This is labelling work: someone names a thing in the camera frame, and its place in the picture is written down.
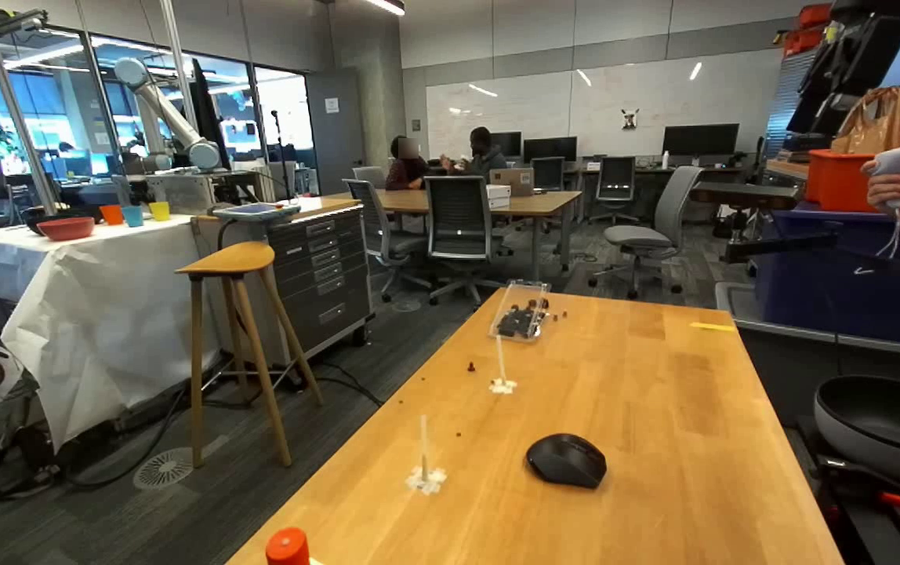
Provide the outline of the grey background robot arm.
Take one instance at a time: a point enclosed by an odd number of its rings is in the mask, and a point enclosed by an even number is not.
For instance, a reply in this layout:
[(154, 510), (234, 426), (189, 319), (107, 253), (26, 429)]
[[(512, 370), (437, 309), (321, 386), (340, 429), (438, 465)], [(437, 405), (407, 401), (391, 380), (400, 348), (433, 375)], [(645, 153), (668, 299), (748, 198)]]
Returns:
[(147, 105), (186, 144), (189, 160), (201, 172), (213, 172), (220, 167), (220, 149), (199, 133), (199, 127), (173, 106), (173, 101), (154, 86), (147, 67), (140, 61), (115, 61), (112, 72), (121, 86), (135, 90), (140, 105)]

